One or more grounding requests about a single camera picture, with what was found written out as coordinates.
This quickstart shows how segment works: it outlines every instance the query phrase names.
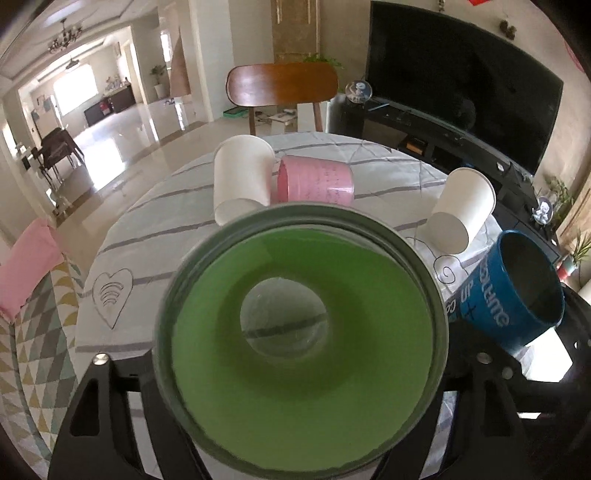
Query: pink cushion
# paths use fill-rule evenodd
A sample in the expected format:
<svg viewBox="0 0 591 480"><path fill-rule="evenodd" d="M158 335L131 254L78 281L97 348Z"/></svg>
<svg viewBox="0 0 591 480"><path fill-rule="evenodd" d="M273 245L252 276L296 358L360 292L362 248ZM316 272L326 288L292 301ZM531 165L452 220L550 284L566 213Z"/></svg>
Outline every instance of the pink cushion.
<svg viewBox="0 0 591 480"><path fill-rule="evenodd" d="M12 320L43 277L64 261L54 233L47 220L38 218L18 238L6 263L0 265L0 310Z"/></svg>

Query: striped tablecloth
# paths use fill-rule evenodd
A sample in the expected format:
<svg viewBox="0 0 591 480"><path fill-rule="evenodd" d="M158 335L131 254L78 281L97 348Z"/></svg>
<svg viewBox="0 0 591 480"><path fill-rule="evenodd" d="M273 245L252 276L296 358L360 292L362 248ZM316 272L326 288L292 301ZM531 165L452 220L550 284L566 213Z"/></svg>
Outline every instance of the striped tablecloth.
<svg viewBox="0 0 591 480"><path fill-rule="evenodd" d="M489 217L470 247L445 255L424 234L446 176L383 145L316 132L268 137L278 162L284 154L351 165L353 207L393 227L415 247L444 298L457 289L501 232ZM158 304L183 257L219 227L213 220L213 154L204 155L158 183L109 230L90 269L80 302L74 368L79 377L92 356L136 356L152 344ZM446 435L453 398L444 402L438 435ZM443 442L434 442L429 468Z"/></svg>

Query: white pillar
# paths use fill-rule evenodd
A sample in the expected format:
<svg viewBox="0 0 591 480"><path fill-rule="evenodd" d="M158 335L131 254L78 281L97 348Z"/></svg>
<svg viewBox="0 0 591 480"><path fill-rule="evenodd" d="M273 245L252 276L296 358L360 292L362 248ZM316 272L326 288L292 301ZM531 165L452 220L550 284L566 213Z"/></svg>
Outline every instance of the white pillar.
<svg viewBox="0 0 591 480"><path fill-rule="evenodd" d="M158 14L147 15L134 20L131 24L131 36L135 54L132 51L134 67L139 71L139 80L142 86L142 97L145 103L158 100L154 86L157 82L164 82L168 86L168 77L161 76L156 79L150 74L150 70L156 65L164 65L164 53L160 43L160 20Z"/></svg>
<svg viewBox="0 0 591 480"><path fill-rule="evenodd" d="M222 116L233 105L226 94L226 78L234 68L228 0L177 0L183 49L191 96L205 121Z"/></svg>

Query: black tv stand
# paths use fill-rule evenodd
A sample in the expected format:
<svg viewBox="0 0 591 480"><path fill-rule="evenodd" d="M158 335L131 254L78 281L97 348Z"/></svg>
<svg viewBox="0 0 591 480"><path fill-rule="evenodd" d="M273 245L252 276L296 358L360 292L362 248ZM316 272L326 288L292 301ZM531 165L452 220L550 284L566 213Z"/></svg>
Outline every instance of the black tv stand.
<svg viewBox="0 0 591 480"><path fill-rule="evenodd" d="M386 100L372 99L364 105L345 100L339 110L338 118L331 118L331 133L367 140L371 125L381 124L405 136L392 144L380 143L447 174L459 167L482 172L495 189L497 203L493 216L501 228L527 234L552 261L560 256L554 232L548 226L537 225L531 218L538 202L529 175L500 152L470 135Z"/></svg>

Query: metal screw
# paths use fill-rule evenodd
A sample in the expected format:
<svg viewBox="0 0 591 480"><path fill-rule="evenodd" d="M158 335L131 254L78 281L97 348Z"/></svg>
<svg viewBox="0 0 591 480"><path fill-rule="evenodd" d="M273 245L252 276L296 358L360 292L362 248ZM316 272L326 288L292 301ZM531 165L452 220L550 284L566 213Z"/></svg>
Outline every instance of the metal screw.
<svg viewBox="0 0 591 480"><path fill-rule="evenodd" d="M95 365L104 365L110 360L109 355L106 353L97 353L92 359L92 363Z"/></svg>
<svg viewBox="0 0 591 480"><path fill-rule="evenodd" d="M477 356L476 359L484 365L488 365L489 363L492 362L492 358L488 353L484 353L484 352L480 352Z"/></svg>
<svg viewBox="0 0 591 480"><path fill-rule="evenodd" d="M511 369L511 367L505 367L501 372L501 376L505 380L510 380L513 377L513 370Z"/></svg>

